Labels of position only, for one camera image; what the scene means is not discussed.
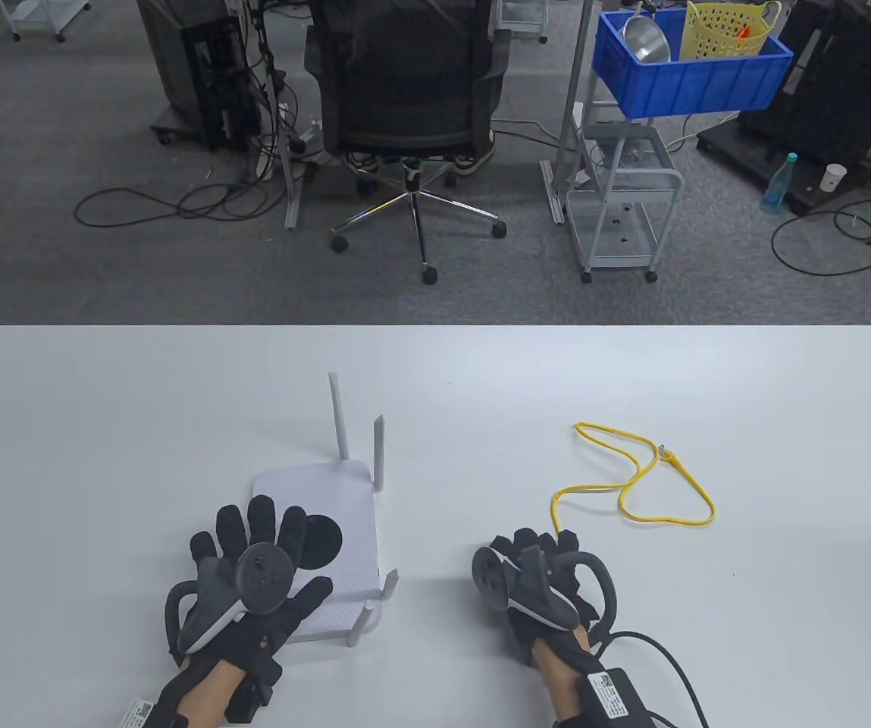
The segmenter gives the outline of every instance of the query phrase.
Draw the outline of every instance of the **forearm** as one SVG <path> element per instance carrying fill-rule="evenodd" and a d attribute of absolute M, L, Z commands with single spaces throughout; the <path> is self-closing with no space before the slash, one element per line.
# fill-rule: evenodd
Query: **forearm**
<path fill-rule="evenodd" d="M 177 713 L 189 721 L 189 728 L 218 728 L 233 691 L 245 676 L 243 670 L 221 660 L 203 682 L 186 693 Z"/>
<path fill-rule="evenodd" d="M 574 631 L 577 642 L 587 651 L 590 650 L 590 642 L 587 641 L 587 631 L 578 627 Z M 577 717 L 584 713 L 580 705 L 580 696 L 577 694 L 577 680 L 580 673 L 571 670 L 566 663 L 560 660 L 546 642 L 537 640 L 533 645 L 533 658 L 543 675 L 543 682 L 550 691 L 550 700 L 553 701 L 553 711 L 557 720 Z"/>

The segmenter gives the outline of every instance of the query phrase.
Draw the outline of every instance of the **white router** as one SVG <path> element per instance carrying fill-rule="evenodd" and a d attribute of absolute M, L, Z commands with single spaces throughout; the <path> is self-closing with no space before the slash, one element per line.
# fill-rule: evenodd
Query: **white router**
<path fill-rule="evenodd" d="M 277 526 L 287 506 L 333 519 L 341 529 L 341 551 L 323 569 L 297 571 L 290 596 L 314 576 L 330 576 L 334 592 L 290 637 L 289 642 L 344 637 L 355 646 L 381 620 L 381 603 L 398 583 L 397 569 L 381 579 L 375 495 L 384 485 L 384 417 L 374 422 L 374 479 L 368 466 L 352 460 L 344 426 L 337 375 L 329 374 L 334 427 L 340 460 L 332 463 L 273 468 L 254 479 L 252 494 L 268 495 L 278 506 Z"/>

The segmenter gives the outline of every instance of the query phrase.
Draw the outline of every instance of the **black glove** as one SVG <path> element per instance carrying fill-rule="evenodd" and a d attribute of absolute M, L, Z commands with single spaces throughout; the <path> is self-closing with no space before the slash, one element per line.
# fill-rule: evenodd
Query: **black glove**
<path fill-rule="evenodd" d="M 575 533 L 566 530 L 560 531 L 559 538 L 554 540 L 549 533 L 537 535 L 530 528 L 521 528 L 512 535 L 511 541 L 503 536 L 497 536 L 490 544 L 490 548 L 503 554 L 518 568 L 521 568 L 523 549 L 534 546 L 543 551 L 544 559 L 547 562 L 547 576 L 549 576 L 550 586 L 567 597 L 567 600 L 576 607 L 580 616 L 580 624 L 587 630 L 590 644 L 595 645 L 602 642 L 613 626 L 616 616 L 616 594 L 614 585 L 609 580 L 609 573 L 606 573 L 602 564 L 599 564 L 598 570 L 594 570 L 601 588 L 604 590 L 606 613 L 604 620 L 602 620 L 597 610 L 594 609 L 594 605 L 580 596 L 580 582 L 574 573 L 575 566 L 560 565 L 559 559 L 556 559 L 557 556 L 580 551 L 580 541 Z M 595 668 L 594 656 L 580 646 L 580 642 L 577 642 L 572 632 L 549 627 L 543 622 L 514 609 L 514 607 L 506 610 L 506 620 L 515 643 L 515 649 L 527 665 L 532 664 L 533 644 L 537 639 L 542 639 L 550 646 L 550 649 L 553 649 L 557 657 L 578 672 L 588 673 Z"/>
<path fill-rule="evenodd" d="M 250 501 L 247 519 L 250 522 L 249 543 L 243 516 L 237 506 L 224 506 L 216 514 L 216 536 L 220 548 L 223 549 L 223 561 L 228 562 L 229 573 L 235 571 L 237 562 L 248 545 L 258 543 L 276 543 L 283 548 L 294 569 L 321 568 L 334 560 L 340 551 L 340 532 L 337 531 L 334 521 L 324 519 L 323 516 L 307 517 L 300 506 L 291 506 L 284 513 L 280 523 L 279 541 L 275 541 L 276 510 L 273 500 L 268 496 L 259 495 Z M 190 552 L 197 566 L 204 558 L 217 558 L 216 544 L 207 531 L 200 531 L 190 539 Z M 246 613 L 241 620 L 230 622 L 199 651 L 190 655 L 190 664 L 184 672 L 195 675 L 202 673 L 205 676 L 220 660 L 226 660 L 244 670 L 247 676 L 230 700 L 226 713 L 227 720 L 231 723 L 250 722 L 256 708 L 269 703 L 273 686 L 283 673 L 273 656 L 297 627 L 300 627 L 300 622 L 310 617 L 324 603 L 332 589 L 334 585 L 331 579 L 317 576 L 272 613 Z M 196 606 L 193 606 L 190 614 L 195 609 Z M 177 618 L 171 613 L 171 606 L 168 604 L 166 635 L 169 638 L 169 651 L 176 663 L 181 664 L 185 655 L 178 648 Z M 182 689 L 188 687 L 188 682 L 188 679 L 183 682 Z"/>

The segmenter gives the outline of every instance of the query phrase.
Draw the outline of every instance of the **office chair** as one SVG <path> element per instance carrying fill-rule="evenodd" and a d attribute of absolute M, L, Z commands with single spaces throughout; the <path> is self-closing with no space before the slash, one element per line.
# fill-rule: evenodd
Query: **office chair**
<path fill-rule="evenodd" d="M 358 191 L 377 185 L 399 190 L 374 208 L 331 228 L 331 249 L 344 253 L 341 235 L 399 202 L 411 207 L 421 279 L 438 281 L 428 264 L 418 199 L 463 209 L 493 221 L 493 236 L 506 236 L 499 215 L 428 190 L 445 177 L 456 184 L 452 165 L 422 177 L 422 159 L 480 158 L 490 151 L 490 119 L 499 104 L 509 63 L 510 32 L 488 36 L 493 0 L 308 0 L 313 25 L 307 28 L 304 67 L 321 87 L 324 149 L 334 157 L 350 153 L 400 161 L 403 180 L 360 171 Z"/>

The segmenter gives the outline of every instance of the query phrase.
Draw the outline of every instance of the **hand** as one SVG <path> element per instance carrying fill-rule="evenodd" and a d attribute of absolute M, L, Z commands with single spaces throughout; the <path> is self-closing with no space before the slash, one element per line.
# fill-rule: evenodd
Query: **hand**
<path fill-rule="evenodd" d="M 573 531 L 560 531 L 559 540 L 553 540 L 553 536 L 550 534 L 537 535 L 530 528 L 521 528 L 512 535 L 511 541 L 503 536 L 497 536 L 490 544 L 491 548 L 504 555 L 517 567 L 521 567 L 523 549 L 534 546 L 543 551 L 547 562 L 547 571 L 550 572 L 550 586 L 553 586 L 557 592 L 570 600 L 570 603 L 576 607 L 577 614 L 580 616 L 580 624 L 583 625 L 584 630 L 590 629 L 591 624 L 600 618 L 597 610 L 594 609 L 593 604 L 585 601 L 578 593 L 580 582 L 574 573 L 574 567 L 560 566 L 554 558 L 563 554 L 573 554 L 573 552 L 580 550 L 580 541 Z M 519 656 L 527 665 L 531 663 L 532 648 L 538 638 L 553 638 L 560 634 L 559 631 L 533 620 L 532 617 L 526 616 L 519 610 L 508 609 L 506 617 L 512 630 L 512 637 L 515 638 Z"/>
<path fill-rule="evenodd" d="M 291 506 L 280 523 L 280 538 L 276 536 L 276 510 L 268 496 L 256 496 L 247 510 L 250 522 L 248 544 L 243 516 L 237 506 L 226 506 L 216 514 L 216 535 L 223 549 L 223 560 L 230 562 L 230 572 L 248 545 L 276 543 L 283 548 L 293 568 L 310 563 L 304 552 L 320 551 L 318 561 L 324 562 L 324 545 L 311 544 L 316 540 L 316 530 L 308 528 L 308 517 L 298 506 Z M 196 565 L 204 558 L 217 558 L 216 544 L 207 531 L 201 531 L 190 540 L 190 552 Z M 327 562 L 336 555 L 328 554 Z M 256 708 L 270 701 L 272 687 L 280 679 L 283 669 L 273 656 L 285 644 L 287 638 L 310 617 L 324 600 L 331 595 L 334 586 L 327 576 L 317 576 L 286 599 L 273 613 L 245 614 L 241 620 L 230 622 L 202 649 L 190 656 L 190 666 L 198 662 L 223 660 L 244 670 L 246 677 L 230 700 L 227 719 L 230 722 L 250 722 Z"/>

